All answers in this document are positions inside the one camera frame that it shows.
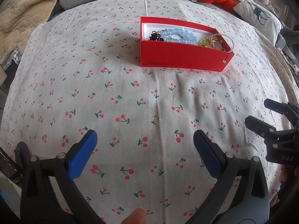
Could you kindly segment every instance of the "beige blanket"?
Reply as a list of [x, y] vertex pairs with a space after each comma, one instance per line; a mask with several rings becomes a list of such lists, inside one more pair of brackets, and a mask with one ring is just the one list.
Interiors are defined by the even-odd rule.
[[[18, 47], [23, 54], [34, 29], [46, 22], [57, 0], [9, 0], [0, 13], [0, 64]], [[7, 75], [0, 67], [0, 85]]]

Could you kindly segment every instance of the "oneplus logo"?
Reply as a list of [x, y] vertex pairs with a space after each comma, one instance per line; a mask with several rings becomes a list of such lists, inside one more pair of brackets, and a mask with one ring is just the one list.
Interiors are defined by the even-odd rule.
[[166, 63], [158, 63], [158, 62], [143, 62], [144, 66], [166, 66]]
[[281, 160], [285, 160], [285, 161], [292, 161], [293, 160], [293, 157], [292, 156], [286, 156], [286, 155], [283, 155]]

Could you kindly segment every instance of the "red box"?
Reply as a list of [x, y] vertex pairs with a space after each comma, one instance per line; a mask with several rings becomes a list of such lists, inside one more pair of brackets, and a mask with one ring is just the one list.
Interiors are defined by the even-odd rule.
[[220, 35], [216, 36], [222, 40], [224, 50], [206, 48], [198, 45], [150, 41], [148, 38], [143, 39], [144, 31], [147, 29], [146, 24], [167, 24], [178, 27], [187, 27], [201, 30], [205, 33], [218, 34], [219, 32], [211, 27], [171, 18], [141, 17], [140, 19], [140, 66], [141, 67], [175, 67], [187, 69], [199, 69], [208, 71], [222, 71], [228, 62], [233, 58], [231, 48]]

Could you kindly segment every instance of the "plaid fabric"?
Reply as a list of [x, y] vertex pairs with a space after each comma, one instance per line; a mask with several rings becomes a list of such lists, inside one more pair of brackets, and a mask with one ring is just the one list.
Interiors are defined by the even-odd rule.
[[20, 63], [22, 55], [20, 54], [18, 48], [14, 49], [14, 51], [10, 54], [9, 58], [1, 65], [3, 70], [5, 71], [14, 61], [17, 65]]

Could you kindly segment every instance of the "bed sheet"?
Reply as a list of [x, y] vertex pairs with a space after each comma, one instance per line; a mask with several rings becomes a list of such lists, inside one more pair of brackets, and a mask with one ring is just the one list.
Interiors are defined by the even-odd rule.
[[[235, 56], [220, 73], [141, 68], [140, 16], [215, 27], [233, 37]], [[99, 0], [35, 29], [7, 98], [1, 147], [13, 158], [24, 141], [32, 155], [52, 158], [96, 130], [98, 145], [75, 180], [96, 213], [120, 223], [141, 206], [148, 223], [184, 223], [216, 182], [193, 145], [197, 129], [225, 152], [260, 157], [270, 197], [275, 195], [279, 166], [266, 162], [263, 139], [244, 120], [253, 115], [289, 129], [286, 118], [263, 102], [298, 105], [294, 85], [271, 43], [228, 13], [183, 0]]]

